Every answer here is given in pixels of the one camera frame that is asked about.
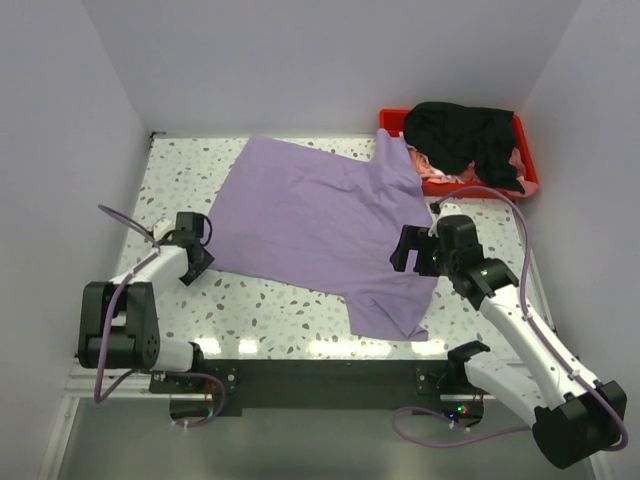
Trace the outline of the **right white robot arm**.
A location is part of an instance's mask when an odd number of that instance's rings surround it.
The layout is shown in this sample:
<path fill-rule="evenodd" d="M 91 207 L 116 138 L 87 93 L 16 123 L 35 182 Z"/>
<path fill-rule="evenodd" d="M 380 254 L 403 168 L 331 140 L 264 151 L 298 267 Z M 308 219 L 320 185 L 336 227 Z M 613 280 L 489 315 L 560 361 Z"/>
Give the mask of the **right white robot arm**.
<path fill-rule="evenodd" d="M 431 227 L 403 226 L 390 257 L 395 271 L 405 270 L 410 252 L 417 254 L 415 272 L 448 278 L 527 370 L 518 372 L 481 341 L 468 342 L 448 354 L 445 379 L 452 390 L 476 387 L 493 395 L 560 469 L 627 446 L 624 390 L 615 381 L 602 382 L 564 346 L 528 302 L 523 281 L 505 262 L 485 256 L 470 217 L 444 213 Z"/>

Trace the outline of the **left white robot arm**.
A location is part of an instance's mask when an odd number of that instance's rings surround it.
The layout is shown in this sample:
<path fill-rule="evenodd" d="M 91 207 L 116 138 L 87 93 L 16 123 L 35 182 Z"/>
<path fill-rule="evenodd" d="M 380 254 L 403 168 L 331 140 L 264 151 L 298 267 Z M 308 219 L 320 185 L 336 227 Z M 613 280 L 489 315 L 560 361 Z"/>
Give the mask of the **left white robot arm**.
<path fill-rule="evenodd" d="M 84 287 L 76 357 L 103 377 L 107 369 L 172 373 L 185 392 L 207 380 L 203 354 L 190 341 L 165 341 L 156 301 L 168 289 L 194 283 L 213 263 L 207 250 L 213 227 L 205 215 L 179 212 L 152 234 L 149 254 L 125 273 Z"/>

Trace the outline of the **purple t shirt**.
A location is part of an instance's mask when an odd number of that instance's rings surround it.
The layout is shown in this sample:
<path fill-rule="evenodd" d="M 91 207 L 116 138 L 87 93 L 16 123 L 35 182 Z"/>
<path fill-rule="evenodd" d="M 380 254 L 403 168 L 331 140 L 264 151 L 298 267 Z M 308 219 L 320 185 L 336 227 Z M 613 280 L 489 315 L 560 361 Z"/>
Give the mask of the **purple t shirt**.
<path fill-rule="evenodd" d="M 379 130 L 375 147 L 364 162 L 250 138 L 209 213 L 214 267 L 339 295 L 355 335 L 426 340 L 436 280 L 390 258 L 404 226 L 432 220 L 405 141 Z"/>

